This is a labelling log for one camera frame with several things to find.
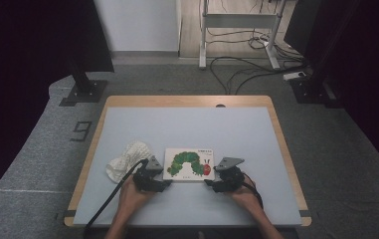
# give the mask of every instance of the gray carpet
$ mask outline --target gray carpet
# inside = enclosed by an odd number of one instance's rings
[[[217,66],[229,79],[246,66]],[[222,95],[209,70],[196,65],[117,65],[115,73],[91,73],[108,80],[98,104],[59,107],[72,78],[50,87],[50,101],[38,124],[0,180],[0,238],[80,238],[63,216],[104,102],[113,95]],[[243,78],[235,81],[235,86]],[[257,78],[240,95],[273,99],[312,225],[299,238],[379,238],[379,154],[345,110],[299,105],[281,75]],[[74,132],[90,121],[90,133]]]

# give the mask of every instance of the picture book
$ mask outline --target picture book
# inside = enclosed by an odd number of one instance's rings
[[[166,148],[163,179],[203,181],[215,179],[212,149]]]

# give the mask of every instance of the wooden table edge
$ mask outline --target wooden table edge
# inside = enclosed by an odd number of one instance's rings
[[[273,128],[275,130],[283,159],[285,169],[288,174],[288,178],[291,183],[291,187],[296,198],[297,206],[300,211],[308,212],[307,204],[304,199],[303,192],[301,190],[300,183],[295,172],[294,165],[291,160],[290,153],[288,151],[287,144],[285,143],[282,128],[280,126],[279,119],[277,117],[276,110],[273,105],[273,101],[268,96],[111,96],[109,97],[102,109],[101,116],[97,127],[95,129],[95,134],[91,142],[86,160],[84,162],[83,168],[81,170],[80,177],[75,187],[74,194],[72,196],[71,202],[68,207],[68,211],[65,216],[65,225],[75,226],[74,217],[75,212],[78,208],[78,204],[81,200],[85,184],[87,182],[87,177],[89,169],[93,162],[96,146],[98,144],[99,137],[102,132],[102,127],[104,124],[105,114],[109,107],[205,107],[214,108],[218,105],[225,107],[267,107]],[[311,224],[310,216],[301,217],[301,226],[309,226]]]

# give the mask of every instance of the white wall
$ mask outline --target white wall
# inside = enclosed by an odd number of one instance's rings
[[[180,0],[95,0],[95,5],[112,52],[178,51]]]

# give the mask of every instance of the caterpillar illustration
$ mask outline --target caterpillar illustration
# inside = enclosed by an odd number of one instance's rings
[[[183,163],[189,162],[195,175],[202,176],[210,174],[211,167],[208,165],[210,159],[208,159],[208,163],[205,160],[205,164],[201,164],[199,158],[196,152],[181,152],[174,156],[171,166],[167,168],[167,172],[170,173],[171,176],[174,176],[183,168]]]

